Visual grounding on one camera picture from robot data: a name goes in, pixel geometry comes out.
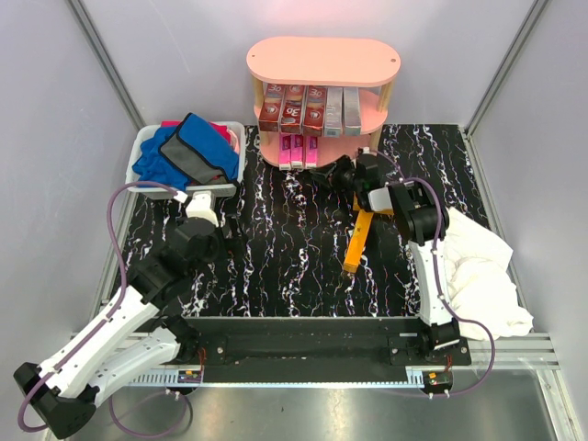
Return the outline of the pink BeYou box front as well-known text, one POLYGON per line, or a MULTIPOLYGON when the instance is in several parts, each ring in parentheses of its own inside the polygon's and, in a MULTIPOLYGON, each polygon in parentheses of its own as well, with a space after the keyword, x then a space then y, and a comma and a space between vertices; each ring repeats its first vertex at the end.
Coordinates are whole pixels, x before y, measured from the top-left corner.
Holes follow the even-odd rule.
POLYGON ((304 138, 304 167, 315 168, 318 163, 318 138, 306 136, 304 138))

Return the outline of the pink beyou box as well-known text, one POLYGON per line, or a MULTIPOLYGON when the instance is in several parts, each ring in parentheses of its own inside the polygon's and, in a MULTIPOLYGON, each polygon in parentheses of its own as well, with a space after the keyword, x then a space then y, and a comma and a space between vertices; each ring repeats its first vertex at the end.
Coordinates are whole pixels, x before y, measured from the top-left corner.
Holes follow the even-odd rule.
POLYGON ((306 136, 304 138, 304 167, 315 168, 318 163, 318 138, 306 136))
POLYGON ((304 137, 302 135, 291 135, 290 165, 293 169, 304 168, 304 137))
POLYGON ((292 167, 291 162, 291 147, 292 135, 288 133, 282 133, 279 137, 278 147, 278 169, 280 171, 290 170, 292 167))

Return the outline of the grey Protefix toothpaste box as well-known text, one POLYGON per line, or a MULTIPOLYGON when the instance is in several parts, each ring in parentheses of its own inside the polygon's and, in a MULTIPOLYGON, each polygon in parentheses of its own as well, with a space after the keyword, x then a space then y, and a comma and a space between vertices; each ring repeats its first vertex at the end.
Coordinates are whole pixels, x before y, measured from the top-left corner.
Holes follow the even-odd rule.
POLYGON ((327 88, 323 119, 323 136, 340 137, 343 125, 343 88, 327 88))

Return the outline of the pink BeYou box back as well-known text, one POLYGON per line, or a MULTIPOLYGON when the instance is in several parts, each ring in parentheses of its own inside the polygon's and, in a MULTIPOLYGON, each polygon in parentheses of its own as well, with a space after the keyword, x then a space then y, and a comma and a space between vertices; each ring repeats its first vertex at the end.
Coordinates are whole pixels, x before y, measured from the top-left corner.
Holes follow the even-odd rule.
POLYGON ((288 133, 282 133, 279 137, 278 147, 278 169, 280 171, 290 170, 292 167, 291 162, 291 147, 292 135, 288 133))

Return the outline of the red 3D toothpaste box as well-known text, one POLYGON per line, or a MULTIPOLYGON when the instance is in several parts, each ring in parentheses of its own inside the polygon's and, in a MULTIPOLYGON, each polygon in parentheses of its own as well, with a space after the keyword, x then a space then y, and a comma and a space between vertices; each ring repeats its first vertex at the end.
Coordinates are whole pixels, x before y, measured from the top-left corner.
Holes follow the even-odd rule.
POLYGON ((258 116, 258 128, 265 132, 279 132, 280 118, 286 96, 287 86, 268 83, 261 110, 258 116))
POLYGON ((279 119, 282 133, 301 134, 306 96, 305 85, 288 85, 279 119))
POLYGON ((326 99, 326 86, 309 85, 307 87, 302 120, 302 133, 305 136, 322 136, 326 99))

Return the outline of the silver grey toothpaste box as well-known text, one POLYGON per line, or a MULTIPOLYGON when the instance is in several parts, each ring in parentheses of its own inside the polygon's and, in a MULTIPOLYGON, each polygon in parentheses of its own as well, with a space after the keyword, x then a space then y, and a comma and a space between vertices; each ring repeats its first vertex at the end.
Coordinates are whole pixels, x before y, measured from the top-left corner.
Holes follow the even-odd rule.
POLYGON ((343 89, 343 105, 345 136, 360 135, 362 122, 360 95, 357 87, 345 87, 343 89))

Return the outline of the orange R&O toothpaste box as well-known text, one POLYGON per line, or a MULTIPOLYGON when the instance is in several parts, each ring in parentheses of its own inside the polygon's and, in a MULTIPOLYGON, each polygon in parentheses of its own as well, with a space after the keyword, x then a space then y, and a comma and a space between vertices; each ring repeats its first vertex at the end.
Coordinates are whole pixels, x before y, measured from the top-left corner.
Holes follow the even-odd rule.
POLYGON ((343 270, 348 274, 355 274, 359 267, 373 215, 373 212, 364 210, 360 210, 357 214, 355 228, 343 263, 343 270))

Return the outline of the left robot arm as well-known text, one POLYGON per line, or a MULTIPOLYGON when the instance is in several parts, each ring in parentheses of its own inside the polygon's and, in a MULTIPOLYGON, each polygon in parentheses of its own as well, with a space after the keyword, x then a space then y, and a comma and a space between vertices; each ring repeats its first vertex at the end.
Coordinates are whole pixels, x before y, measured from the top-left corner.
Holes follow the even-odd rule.
POLYGON ((179 315, 167 316, 139 343, 117 349, 135 330, 186 294, 203 266, 235 257, 243 233, 235 217, 221 226, 203 217, 182 219, 121 279, 117 294, 68 344, 13 377, 32 408, 58 439, 77 433, 97 408, 141 373, 160 364, 200 360, 198 331, 179 315))

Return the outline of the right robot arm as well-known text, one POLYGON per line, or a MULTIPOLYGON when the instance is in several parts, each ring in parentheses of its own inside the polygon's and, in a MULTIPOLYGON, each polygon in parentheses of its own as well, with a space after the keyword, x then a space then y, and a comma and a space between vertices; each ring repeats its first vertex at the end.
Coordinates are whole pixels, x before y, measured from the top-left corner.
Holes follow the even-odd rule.
POLYGON ((373 216, 391 215, 398 234, 410 247, 420 289, 420 330, 409 352, 425 363, 448 365, 461 335, 458 319, 445 305, 443 241, 449 216, 435 190, 421 178, 384 182, 378 159, 371 153, 359 153, 356 159, 343 155, 312 169, 311 177, 333 191, 354 194, 358 214, 343 263, 348 274, 358 269, 373 216))

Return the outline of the pink three-tier shelf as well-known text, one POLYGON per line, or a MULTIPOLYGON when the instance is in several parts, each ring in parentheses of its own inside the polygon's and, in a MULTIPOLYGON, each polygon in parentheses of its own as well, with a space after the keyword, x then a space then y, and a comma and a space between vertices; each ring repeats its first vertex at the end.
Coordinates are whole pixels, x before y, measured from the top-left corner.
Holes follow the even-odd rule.
POLYGON ((374 39, 281 36, 257 42, 246 61, 254 82, 255 114, 261 112, 269 84, 359 88, 360 134, 320 137, 318 166, 344 154, 353 157, 359 148, 378 149, 401 69, 400 54, 390 45, 374 39))

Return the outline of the white plastic basket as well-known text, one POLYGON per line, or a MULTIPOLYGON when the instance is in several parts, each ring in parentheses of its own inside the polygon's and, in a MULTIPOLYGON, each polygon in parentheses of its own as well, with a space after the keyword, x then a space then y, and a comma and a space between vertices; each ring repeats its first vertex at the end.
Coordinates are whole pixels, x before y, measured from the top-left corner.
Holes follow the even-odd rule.
MULTIPOLYGON (((231 133, 232 139, 237 146, 236 152, 239 154, 239 168, 238 168, 238 184, 215 184, 211 186, 188 186, 185 192, 191 196, 195 192, 210 191, 215 198, 231 198, 236 193, 243 182, 243 173, 245 168, 246 156, 246 130, 243 124, 237 121, 216 121, 216 124, 225 126, 231 133)), ((150 139, 156 131, 160 129, 160 125, 148 125, 140 129, 137 133, 136 139, 130 150, 129 163, 126 170, 125 183, 131 183, 140 180, 140 176, 136 174, 132 167, 141 157, 141 144, 150 139)), ((169 199, 170 194, 159 187, 134 187, 130 192, 142 193, 145 197, 153 200, 169 199)))

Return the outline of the pink cloth in basket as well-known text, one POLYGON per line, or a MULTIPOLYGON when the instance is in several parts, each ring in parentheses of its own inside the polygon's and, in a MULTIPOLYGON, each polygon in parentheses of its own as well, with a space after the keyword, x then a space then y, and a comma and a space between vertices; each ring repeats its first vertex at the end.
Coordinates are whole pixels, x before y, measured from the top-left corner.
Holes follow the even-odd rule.
MULTIPOLYGON (((170 128, 170 127, 176 127, 179 124, 180 124, 179 120, 165 120, 165 121, 161 122, 160 127, 161 128, 170 128)), ((236 153, 240 152, 239 138, 231 129, 229 129, 225 125, 220 125, 220 124, 216 124, 213 122, 210 122, 209 124, 215 131, 217 131, 231 145, 232 149, 236 153)))

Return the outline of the blue cloth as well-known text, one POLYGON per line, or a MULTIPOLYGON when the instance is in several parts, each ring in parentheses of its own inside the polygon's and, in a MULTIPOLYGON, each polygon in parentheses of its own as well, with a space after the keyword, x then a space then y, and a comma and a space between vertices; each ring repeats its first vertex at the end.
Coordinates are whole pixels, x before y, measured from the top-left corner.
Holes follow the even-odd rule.
MULTIPOLYGON (((133 171, 140 176, 141 181, 158 182, 179 190, 198 185, 177 171, 159 152, 160 146, 170 139, 176 127, 160 127, 150 139, 141 144, 141 157, 132 167, 133 171)), ((206 185, 200 186, 215 184, 229 183, 219 176, 206 185)))

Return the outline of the white crumpled cloth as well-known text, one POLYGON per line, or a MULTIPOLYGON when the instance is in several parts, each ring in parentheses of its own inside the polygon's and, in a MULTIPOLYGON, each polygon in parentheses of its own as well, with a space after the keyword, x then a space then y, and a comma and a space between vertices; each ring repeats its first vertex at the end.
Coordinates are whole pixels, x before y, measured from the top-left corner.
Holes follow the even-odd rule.
POLYGON ((513 249, 457 209, 448 214, 447 293, 451 308, 464 320, 461 334, 479 341, 529 334, 533 316, 518 304, 515 283, 507 274, 513 249))

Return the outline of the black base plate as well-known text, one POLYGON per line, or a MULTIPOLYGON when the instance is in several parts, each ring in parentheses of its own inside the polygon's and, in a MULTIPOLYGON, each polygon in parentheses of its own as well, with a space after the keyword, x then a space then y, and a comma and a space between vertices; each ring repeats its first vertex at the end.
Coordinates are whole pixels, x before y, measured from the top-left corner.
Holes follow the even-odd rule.
POLYGON ((385 377, 406 367, 468 367, 467 340, 455 322, 428 328, 417 318, 261 318, 169 315, 187 348, 178 360, 203 355, 214 381, 317 381, 322 376, 385 377))

